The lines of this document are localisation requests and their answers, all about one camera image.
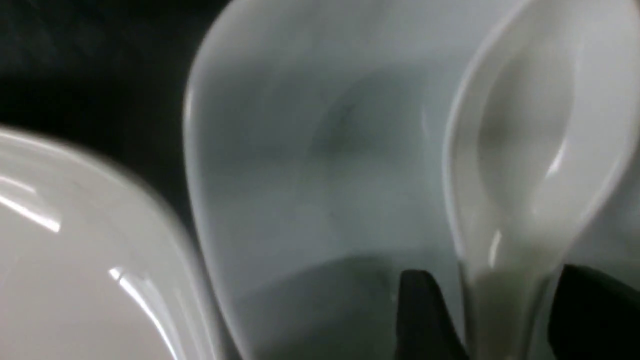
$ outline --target porcelain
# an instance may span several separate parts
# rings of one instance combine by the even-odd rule
[[[219,16],[191,69],[184,140],[198,237],[243,359],[389,359],[406,268],[435,275],[464,334],[445,125],[473,54],[519,3],[235,0]],[[620,241],[601,256],[628,229],[604,219],[572,261],[609,268],[631,253]],[[635,280],[633,266],[615,273]],[[552,359],[543,327],[535,358]]]
[[[617,187],[639,122],[633,0],[524,2],[482,44],[443,160],[474,359],[523,358],[540,286]]]
[[[206,274],[139,182],[0,129],[0,357],[225,359]]]

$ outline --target dark background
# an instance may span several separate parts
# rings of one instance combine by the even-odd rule
[[[193,234],[182,98],[228,0],[0,1],[0,121],[133,170]]]

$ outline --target white ceramic spoon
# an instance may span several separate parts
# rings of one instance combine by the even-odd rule
[[[524,1],[480,46],[444,153],[473,359],[526,356],[547,279],[634,153],[639,106],[635,1]]]

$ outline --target white bowl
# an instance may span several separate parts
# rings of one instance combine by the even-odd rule
[[[244,358],[390,358],[405,268],[435,275],[463,334],[442,140],[465,66],[519,1],[235,0],[222,13],[191,71],[184,138]]]
[[[2,359],[224,358],[193,244],[121,171],[0,129],[0,228]]]

